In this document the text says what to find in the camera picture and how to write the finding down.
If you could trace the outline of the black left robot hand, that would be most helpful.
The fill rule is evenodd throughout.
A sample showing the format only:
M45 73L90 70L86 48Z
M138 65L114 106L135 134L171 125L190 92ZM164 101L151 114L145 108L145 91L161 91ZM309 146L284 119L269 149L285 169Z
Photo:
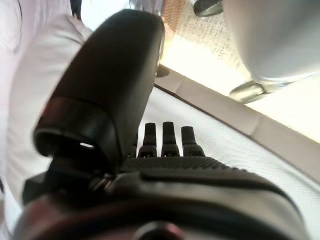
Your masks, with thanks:
M7 185L14 240L307 240L270 181L205 156L190 126L138 128L165 28L126 9L94 32L61 16L36 36L10 93Z

